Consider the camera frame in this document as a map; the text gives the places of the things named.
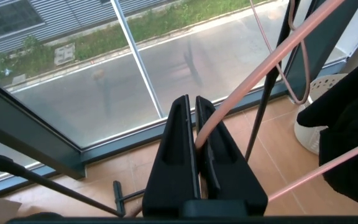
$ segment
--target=curb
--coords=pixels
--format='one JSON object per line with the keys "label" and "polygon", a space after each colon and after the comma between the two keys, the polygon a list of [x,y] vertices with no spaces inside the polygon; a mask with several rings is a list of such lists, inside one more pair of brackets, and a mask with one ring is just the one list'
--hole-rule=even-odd
{"label": "curb", "polygon": [[[258,4],[255,4],[255,6],[261,6],[263,4],[267,4],[267,3],[270,3],[270,2],[273,2],[273,1],[274,0],[266,0],[266,1],[260,2]],[[207,19],[205,21],[197,22],[195,24],[188,25],[186,27],[182,27],[180,29],[176,29],[176,30],[167,32],[166,34],[162,34],[160,36],[155,36],[155,37],[151,37],[151,38],[146,39],[146,40],[142,40],[142,41],[136,43],[136,45],[137,45],[138,49],[140,50],[140,49],[142,49],[144,47],[157,44],[159,42],[162,42],[162,41],[177,37],[179,35],[186,34],[187,32],[190,31],[191,28],[194,28],[196,26],[200,26],[200,25],[203,25],[205,23],[212,22],[212,21],[215,21],[215,20],[218,20],[218,19],[222,19],[223,17],[231,16],[231,15],[243,12],[245,10],[248,10],[248,9],[250,9],[250,6],[244,7],[242,9],[238,9],[238,10],[235,10],[235,11],[227,12],[225,14],[221,14],[219,16],[215,16],[215,17],[212,17],[210,19]],[[49,71],[49,72],[45,72],[45,73],[37,75],[35,77],[27,78],[24,81],[21,81],[19,83],[6,85],[6,86],[4,86],[4,88],[9,92],[20,90],[21,88],[36,85],[36,84],[38,84],[40,82],[44,82],[46,80],[50,80],[50,79],[53,79],[53,78],[58,78],[58,77],[63,76],[66,73],[72,73],[72,72],[75,72],[76,70],[79,70],[81,68],[85,68],[85,67],[93,65],[95,63],[100,63],[100,62],[105,61],[107,59],[112,59],[112,58],[115,58],[115,57],[119,57],[121,55],[125,55],[125,54],[128,54],[130,52],[131,52],[131,50],[130,50],[129,46],[122,47],[120,49],[112,50],[110,52],[106,52],[106,53],[103,53],[101,55],[97,55],[97,56],[82,60],[80,62],[71,63],[69,65],[66,65],[66,66],[62,67],[62,68],[58,68],[58,69],[55,69],[55,70],[52,70],[52,71]]]}

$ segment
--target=pavement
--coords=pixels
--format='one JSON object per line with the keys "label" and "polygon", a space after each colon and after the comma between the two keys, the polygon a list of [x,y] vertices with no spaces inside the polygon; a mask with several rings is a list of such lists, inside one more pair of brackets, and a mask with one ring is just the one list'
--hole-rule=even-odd
{"label": "pavement", "polygon": [[[266,5],[258,15],[274,47],[287,3]],[[308,6],[300,6],[300,17]],[[247,15],[140,51],[165,116],[184,94],[191,107],[198,95],[227,96],[267,57],[255,18]],[[131,54],[12,93],[81,147],[160,119]]]}

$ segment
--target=grass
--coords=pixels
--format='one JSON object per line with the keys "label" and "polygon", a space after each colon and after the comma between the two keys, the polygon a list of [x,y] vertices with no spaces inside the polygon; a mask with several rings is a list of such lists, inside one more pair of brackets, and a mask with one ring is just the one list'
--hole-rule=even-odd
{"label": "grass", "polygon": [[[249,0],[187,0],[164,11],[148,11],[143,17],[129,20],[128,25],[134,40],[139,42],[248,6]],[[75,58],[79,61],[127,46],[119,24],[70,42],[75,43]],[[0,85],[10,84],[17,75],[26,74],[29,78],[56,69],[54,49],[65,44],[44,46],[29,36],[21,49],[28,53],[15,58],[0,53]],[[5,68],[12,70],[9,76],[2,72]]]}

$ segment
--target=laundry basket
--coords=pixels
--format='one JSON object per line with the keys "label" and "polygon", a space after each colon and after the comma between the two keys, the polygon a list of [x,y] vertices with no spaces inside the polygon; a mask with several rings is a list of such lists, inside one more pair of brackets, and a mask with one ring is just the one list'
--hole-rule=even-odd
{"label": "laundry basket", "polygon": [[[308,107],[312,102],[317,100],[322,94],[327,92],[333,85],[339,82],[347,74],[335,74],[335,75],[325,75],[319,77],[310,83],[310,94],[308,100],[305,104],[301,105],[298,109],[298,113],[303,111]],[[318,154],[319,151],[319,139],[320,131],[327,128],[326,126],[318,126],[313,128],[307,128],[301,126],[296,122],[294,125],[295,136],[299,143],[305,147],[307,150]]]}

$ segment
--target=tile floor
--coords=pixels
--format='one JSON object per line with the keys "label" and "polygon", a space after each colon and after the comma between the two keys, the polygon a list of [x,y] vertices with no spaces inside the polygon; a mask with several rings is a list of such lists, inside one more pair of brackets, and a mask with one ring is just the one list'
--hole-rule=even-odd
{"label": "tile floor", "polygon": [[[224,120],[242,152],[247,147],[256,111],[257,108],[251,108]],[[297,106],[286,97],[273,100],[267,107],[260,127],[249,164],[267,194],[318,166],[317,156],[304,149],[295,139],[293,123],[296,111]],[[154,142],[91,164],[87,168],[88,178],[82,181],[64,176],[56,177],[54,181],[115,208],[112,182],[119,180],[125,195],[143,189],[157,149],[158,142]],[[18,216],[45,211],[69,217],[111,216],[39,185],[5,198],[23,203]],[[127,202],[126,209],[133,208],[140,200]],[[268,205],[266,215],[358,215],[358,203],[336,193],[322,177],[318,177],[274,200]]]}

